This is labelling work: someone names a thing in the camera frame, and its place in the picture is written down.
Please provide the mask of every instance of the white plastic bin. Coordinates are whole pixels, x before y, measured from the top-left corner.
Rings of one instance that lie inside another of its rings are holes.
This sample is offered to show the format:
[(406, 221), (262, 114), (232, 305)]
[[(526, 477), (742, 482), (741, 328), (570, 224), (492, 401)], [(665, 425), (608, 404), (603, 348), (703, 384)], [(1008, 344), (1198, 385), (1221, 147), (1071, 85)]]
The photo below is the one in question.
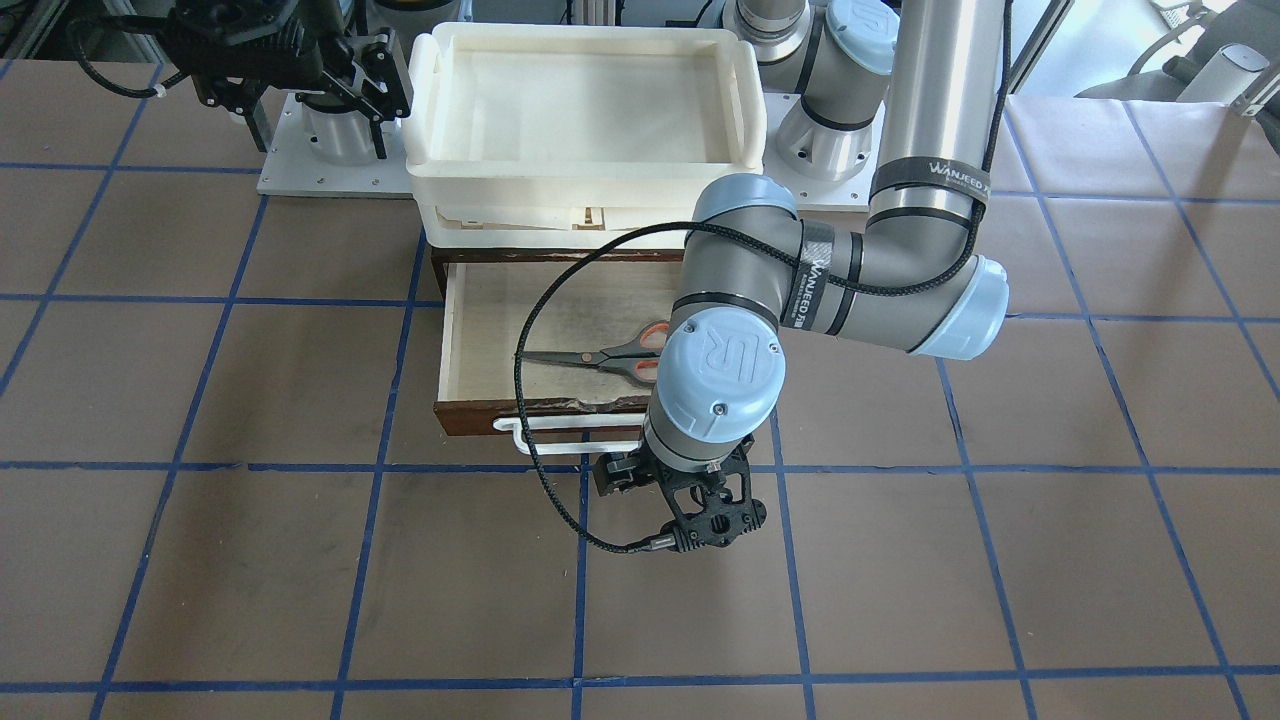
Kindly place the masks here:
[(407, 167), (438, 247), (598, 247), (762, 170), (755, 56), (728, 31), (445, 23), (410, 77)]

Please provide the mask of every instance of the open drawer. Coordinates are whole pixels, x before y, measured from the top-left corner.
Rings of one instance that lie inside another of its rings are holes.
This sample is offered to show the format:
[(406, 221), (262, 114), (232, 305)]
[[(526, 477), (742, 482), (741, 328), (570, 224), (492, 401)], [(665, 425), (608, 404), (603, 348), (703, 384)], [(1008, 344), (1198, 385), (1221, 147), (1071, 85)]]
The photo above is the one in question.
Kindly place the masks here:
[[(512, 361), (538, 297), (568, 263), (461, 263), (448, 269), (435, 415), (451, 436), (492, 434), (516, 416)], [(552, 297), (527, 350), (599, 350), (671, 316), (680, 263), (594, 263)], [(525, 363), (530, 416), (644, 413), (649, 388), (613, 373)]]

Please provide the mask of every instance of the blue joint cap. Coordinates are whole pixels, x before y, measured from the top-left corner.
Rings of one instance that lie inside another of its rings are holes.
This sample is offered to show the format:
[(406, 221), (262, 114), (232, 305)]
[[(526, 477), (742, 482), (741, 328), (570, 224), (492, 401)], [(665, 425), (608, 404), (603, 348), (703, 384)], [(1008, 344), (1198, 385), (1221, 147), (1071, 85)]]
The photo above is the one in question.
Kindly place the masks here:
[(756, 205), (782, 208), (791, 213), (792, 218), (797, 217), (796, 199), (790, 190), (765, 176), (735, 173), (716, 178), (703, 190), (698, 196), (698, 205), (694, 206), (694, 220), (705, 223), (730, 210)]
[(709, 307), (672, 329), (657, 392), (667, 418), (690, 438), (737, 442), (769, 418), (786, 373), (778, 334), (763, 318)]
[(881, 0), (831, 0), (827, 31), (849, 59), (878, 74), (893, 72), (897, 14)]
[(978, 268), (942, 324), (911, 351), (948, 360), (973, 360), (991, 347), (1009, 310), (1009, 275), (995, 260), (978, 256)]

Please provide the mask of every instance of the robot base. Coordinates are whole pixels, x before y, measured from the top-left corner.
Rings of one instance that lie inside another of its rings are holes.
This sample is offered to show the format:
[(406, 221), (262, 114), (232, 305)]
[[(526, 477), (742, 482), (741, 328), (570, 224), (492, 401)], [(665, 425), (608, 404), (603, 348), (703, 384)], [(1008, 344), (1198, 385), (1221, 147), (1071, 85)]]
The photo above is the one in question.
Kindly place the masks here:
[(769, 132), (764, 142), (764, 174), (790, 190), (800, 210), (865, 213), (870, 206), (868, 196), (872, 188), (872, 174), (878, 165), (879, 138), (884, 124), (883, 110), (876, 115), (876, 122), (872, 123), (872, 149), (861, 172), (845, 182), (826, 182), (797, 173), (778, 156), (778, 127), (791, 106), (799, 101), (800, 96), (795, 94), (764, 94), (764, 110), (769, 118)]
[(412, 197), (399, 126), (383, 123), (387, 159), (367, 165), (334, 165), (311, 150), (302, 105), (289, 96), (275, 124), (275, 140), (257, 178), (261, 195), (298, 197)]

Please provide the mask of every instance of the tiled floor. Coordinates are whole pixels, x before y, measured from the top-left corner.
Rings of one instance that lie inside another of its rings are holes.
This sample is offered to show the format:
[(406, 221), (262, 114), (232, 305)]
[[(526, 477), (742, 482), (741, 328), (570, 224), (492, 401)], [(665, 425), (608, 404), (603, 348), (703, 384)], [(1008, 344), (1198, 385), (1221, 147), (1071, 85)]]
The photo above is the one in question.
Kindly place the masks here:
[(509, 441), (443, 436), (411, 202), (259, 199), (183, 92), (3, 68), (0, 717), (1280, 717), (1257, 128), (1014, 99), (996, 346), (787, 333), (771, 521), (614, 557)]

